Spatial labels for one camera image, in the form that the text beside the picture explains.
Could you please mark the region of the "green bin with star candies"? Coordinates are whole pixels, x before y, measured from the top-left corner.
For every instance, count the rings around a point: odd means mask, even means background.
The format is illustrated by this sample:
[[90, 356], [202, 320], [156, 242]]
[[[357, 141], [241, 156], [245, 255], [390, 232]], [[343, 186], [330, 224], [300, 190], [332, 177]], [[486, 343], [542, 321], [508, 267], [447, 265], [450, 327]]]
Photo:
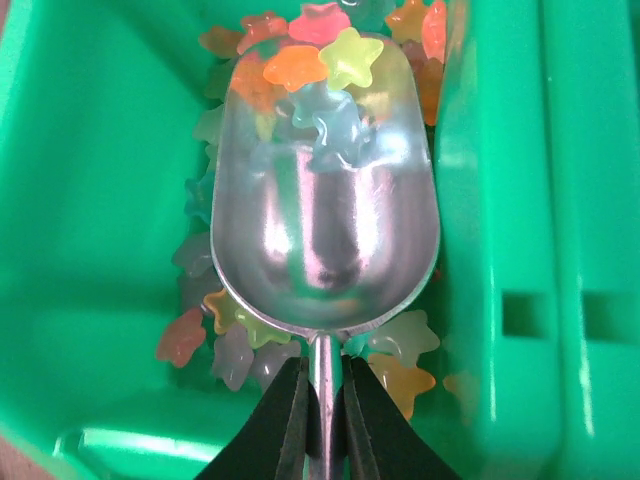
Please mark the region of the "green bin with star candies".
[[[61, 479], [190, 479], [260, 390], [155, 358], [213, 56], [296, 1], [15, 1], [1, 41], [1, 431]], [[552, 479], [561, 444], [536, 1], [455, 1], [436, 134], [441, 276], [413, 427], [463, 477]]]

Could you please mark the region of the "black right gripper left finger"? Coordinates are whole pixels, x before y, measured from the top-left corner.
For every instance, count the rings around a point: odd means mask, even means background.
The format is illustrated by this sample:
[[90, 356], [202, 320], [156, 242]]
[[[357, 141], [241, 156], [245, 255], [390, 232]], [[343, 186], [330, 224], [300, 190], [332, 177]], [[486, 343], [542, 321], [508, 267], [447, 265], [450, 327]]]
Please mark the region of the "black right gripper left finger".
[[285, 361], [247, 422], [198, 479], [300, 479], [306, 458], [309, 359]]

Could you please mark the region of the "silver metal scoop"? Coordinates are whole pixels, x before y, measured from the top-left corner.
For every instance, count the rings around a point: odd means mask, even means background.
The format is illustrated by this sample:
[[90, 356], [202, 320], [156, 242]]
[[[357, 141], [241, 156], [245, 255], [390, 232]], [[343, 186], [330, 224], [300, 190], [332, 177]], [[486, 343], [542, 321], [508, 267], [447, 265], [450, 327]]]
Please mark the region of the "silver metal scoop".
[[241, 55], [226, 94], [211, 252], [229, 294], [309, 348], [303, 472], [339, 479], [343, 345], [423, 290], [440, 218], [409, 61], [355, 29]]

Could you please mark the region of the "green bin with lollipop candies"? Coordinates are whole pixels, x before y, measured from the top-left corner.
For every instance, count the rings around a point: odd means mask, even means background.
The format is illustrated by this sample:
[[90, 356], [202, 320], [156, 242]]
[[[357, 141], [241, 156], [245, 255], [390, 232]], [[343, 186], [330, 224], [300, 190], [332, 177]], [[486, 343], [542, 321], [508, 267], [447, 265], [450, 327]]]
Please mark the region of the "green bin with lollipop candies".
[[543, 6], [566, 479], [639, 475], [639, 98], [626, 1]]

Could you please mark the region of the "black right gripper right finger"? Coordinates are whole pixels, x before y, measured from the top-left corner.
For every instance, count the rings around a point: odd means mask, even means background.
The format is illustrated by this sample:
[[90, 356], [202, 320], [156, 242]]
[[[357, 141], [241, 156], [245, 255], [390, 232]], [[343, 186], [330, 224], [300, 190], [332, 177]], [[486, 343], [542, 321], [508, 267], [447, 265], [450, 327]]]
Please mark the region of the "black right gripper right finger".
[[416, 434], [365, 360], [345, 355], [342, 369], [344, 428], [352, 479], [459, 477]]

